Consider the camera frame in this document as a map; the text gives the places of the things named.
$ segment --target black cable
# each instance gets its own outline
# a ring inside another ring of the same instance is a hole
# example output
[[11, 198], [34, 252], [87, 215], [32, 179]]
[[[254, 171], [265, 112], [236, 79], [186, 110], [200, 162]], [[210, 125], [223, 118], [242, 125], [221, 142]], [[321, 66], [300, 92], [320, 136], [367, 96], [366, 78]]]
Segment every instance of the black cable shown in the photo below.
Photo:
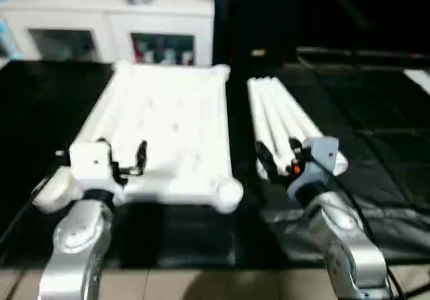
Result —
[[[311, 155], [309, 155], [309, 157], [312, 158], [311, 161], [313, 163], [315, 163], [321, 170], [323, 170], [325, 173], [327, 173], [330, 176], [330, 178], [336, 182], [336, 185], [338, 185], [343, 190], [343, 192], [346, 194], [346, 196], [350, 200], [352, 206], [355, 208], [358, 216], [360, 217], [360, 220], [363, 223], [364, 229], [365, 229], [369, 239], [375, 244], [375, 246], [377, 248], [380, 248], [377, 241], [376, 241], [376, 237], [375, 237], [373, 229], [370, 227], [370, 224], [367, 221], [366, 217], [364, 216], [363, 211], [361, 210], [361, 207], [359, 206], [357, 200], [351, 194], [349, 189], [347, 189], [347, 187], [329, 169], [327, 169], [319, 160], [315, 159]], [[388, 265], [386, 266], [386, 268], [387, 268], [388, 278], [393, 282], [394, 287], [396, 288], [396, 291], [398, 293], [397, 299], [406, 300], [406, 297], [404, 295], [402, 287], [400, 286], [400, 283], [397, 281], [397, 278], [394, 276], [394, 273], [391, 271], [391, 269]]]

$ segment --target black mat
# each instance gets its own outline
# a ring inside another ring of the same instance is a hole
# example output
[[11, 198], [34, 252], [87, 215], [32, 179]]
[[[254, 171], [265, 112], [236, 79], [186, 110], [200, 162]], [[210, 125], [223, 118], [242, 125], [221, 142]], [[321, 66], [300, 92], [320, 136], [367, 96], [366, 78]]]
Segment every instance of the black mat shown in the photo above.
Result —
[[[3, 177], [2, 228], [53, 163], [54, 151], [76, 136], [111, 73], [109, 65], [35, 62], [14, 62], [0, 72], [4, 158], [14, 165]], [[365, 208], [388, 261], [428, 262], [430, 122], [419, 111], [430, 97], [400, 72], [332, 72], [318, 81], [296, 69], [279, 78], [324, 133], [340, 138], [350, 164], [341, 178]], [[266, 187], [255, 176], [244, 82], [229, 81], [227, 103], [232, 168], [245, 188], [239, 209], [225, 216], [191, 205], [120, 207], [106, 266], [321, 265], [306, 230], [298, 226], [301, 211], [282, 189]], [[26, 171], [16, 171], [17, 165]], [[31, 209], [3, 265], [44, 266], [52, 231], [66, 212]]]

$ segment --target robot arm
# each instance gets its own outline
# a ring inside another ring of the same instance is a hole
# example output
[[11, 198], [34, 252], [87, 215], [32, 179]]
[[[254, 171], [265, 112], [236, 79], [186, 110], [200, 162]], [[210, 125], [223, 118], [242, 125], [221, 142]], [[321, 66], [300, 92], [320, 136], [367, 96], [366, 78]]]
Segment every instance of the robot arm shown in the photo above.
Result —
[[112, 160], [111, 147], [104, 140], [74, 144], [69, 161], [71, 180], [83, 192], [82, 199], [54, 231], [54, 250], [40, 280], [39, 300], [98, 299], [99, 268], [110, 244], [116, 205], [155, 199], [209, 204], [220, 213], [230, 213], [243, 194], [233, 178], [215, 181], [194, 174], [144, 174], [146, 142], [140, 145], [136, 165], [130, 168], [121, 168]]
[[[290, 144], [296, 158], [287, 168], [288, 179], [282, 183], [288, 195], [305, 210], [308, 231], [324, 256], [336, 296], [342, 300], [389, 299], [381, 250], [366, 236], [355, 210], [327, 187], [329, 176], [322, 167], [334, 170], [338, 140], [308, 138], [303, 146], [297, 140]], [[257, 151], [257, 155], [273, 180], [276, 166], [268, 150], [264, 150]]]

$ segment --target folded white stand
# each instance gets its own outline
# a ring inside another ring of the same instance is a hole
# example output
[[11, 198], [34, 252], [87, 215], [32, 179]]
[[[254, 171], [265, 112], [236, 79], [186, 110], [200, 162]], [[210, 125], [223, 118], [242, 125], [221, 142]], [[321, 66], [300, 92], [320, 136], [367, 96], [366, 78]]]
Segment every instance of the folded white stand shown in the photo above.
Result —
[[[288, 138], [295, 137], [303, 143], [306, 138], [323, 134], [277, 78], [249, 79], [248, 91], [255, 139], [270, 150], [278, 172], [286, 174], [286, 166], [294, 158]], [[333, 173], [341, 174], [347, 167], [348, 161], [338, 153]], [[259, 162], [257, 170], [261, 177], [267, 176]]]
[[[120, 203], [158, 201], [212, 205], [234, 211], [243, 196], [232, 177], [225, 82], [227, 66], [190, 68], [117, 63], [85, 125], [75, 139], [106, 139], [121, 167], [136, 162], [148, 142], [141, 177], [130, 177]], [[69, 167], [60, 168], [34, 205], [53, 212], [81, 199]]]

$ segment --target white cabinet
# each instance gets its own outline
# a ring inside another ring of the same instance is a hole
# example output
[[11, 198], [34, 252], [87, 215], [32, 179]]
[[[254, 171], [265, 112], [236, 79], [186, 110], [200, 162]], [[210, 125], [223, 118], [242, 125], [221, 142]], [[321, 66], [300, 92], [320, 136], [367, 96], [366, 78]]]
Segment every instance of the white cabinet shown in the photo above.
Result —
[[2, 16], [25, 59], [116, 60], [104, 13], [7, 10]]
[[213, 0], [0, 0], [24, 59], [212, 63]]
[[110, 15], [118, 54], [128, 62], [210, 66], [211, 17]]

